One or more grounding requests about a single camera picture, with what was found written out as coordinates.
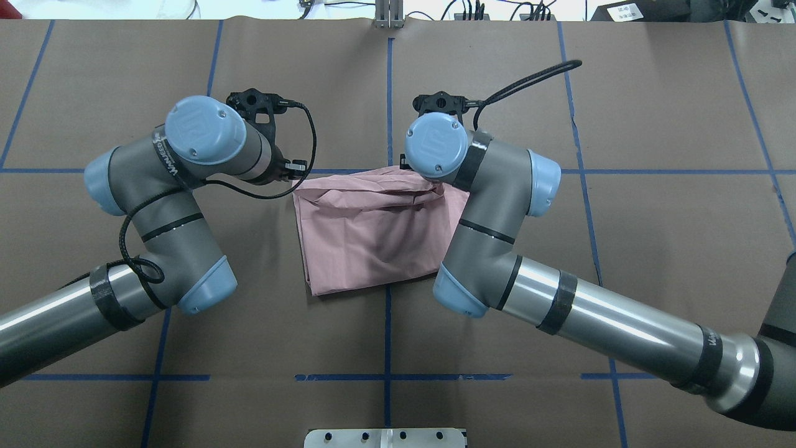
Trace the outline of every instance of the round blue cap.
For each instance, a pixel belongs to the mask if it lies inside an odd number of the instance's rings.
[[[433,292],[439,303],[465,316],[483,317],[489,308],[459,283],[444,264],[439,265]]]
[[[238,280],[224,255],[185,293],[177,307],[185,314],[196,314],[229,297],[237,287]]]
[[[111,155],[116,147],[92,160],[83,170],[83,183],[86,185],[88,195],[92,197],[105,213],[122,216],[124,211],[111,193],[111,179],[108,177],[108,168],[111,165]]]
[[[230,160],[246,141],[246,124],[226,104],[209,96],[188,96],[166,116],[166,137],[174,152],[198,165]]]
[[[561,167],[553,160],[528,150],[531,155],[531,205],[528,216],[541,216],[552,205],[561,184]]]
[[[456,117],[429,112],[406,133],[406,160],[423,177],[438,179],[458,169],[469,146],[467,131]]]

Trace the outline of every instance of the pink cloth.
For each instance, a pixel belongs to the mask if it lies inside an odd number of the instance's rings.
[[[313,295],[422,277],[439,269],[467,193],[386,167],[308,179],[293,192]]]

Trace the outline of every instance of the white label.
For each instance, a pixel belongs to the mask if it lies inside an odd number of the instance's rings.
[[[628,3],[626,5],[614,6],[607,9],[614,22],[629,22],[639,18],[644,18],[642,12],[638,9],[635,3]]]

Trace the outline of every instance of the red object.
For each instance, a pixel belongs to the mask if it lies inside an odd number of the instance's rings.
[[[22,18],[22,14],[8,0],[0,0],[0,18]]]

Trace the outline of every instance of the light blue joint cap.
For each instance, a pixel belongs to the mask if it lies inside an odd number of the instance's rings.
[[[439,265],[437,279],[434,281],[434,297],[446,308],[470,317],[483,317],[489,308],[470,291],[462,286],[454,276],[448,272],[444,264]]]
[[[528,216],[541,216],[547,213],[556,198],[561,184],[561,167],[547,157],[528,150],[531,155],[531,206]]]
[[[468,146],[467,131],[456,117],[429,112],[406,133],[406,161],[424,178],[438,179],[458,169]]]
[[[196,314],[229,297],[237,287],[238,280],[224,255],[185,293],[177,307],[185,314]]]
[[[83,170],[83,183],[86,185],[88,195],[97,201],[99,208],[107,214],[122,216],[124,211],[116,203],[116,199],[113,198],[111,179],[108,177],[111,155],[113,155],[113,151],[116,151],[117,147],[92,160],[86,166],[86,169]]]
[[[226,104],[209,96],[188,96],[166,116],[166,137],[183,159],[217,165],[235,157],[244,146],[246,124]]]

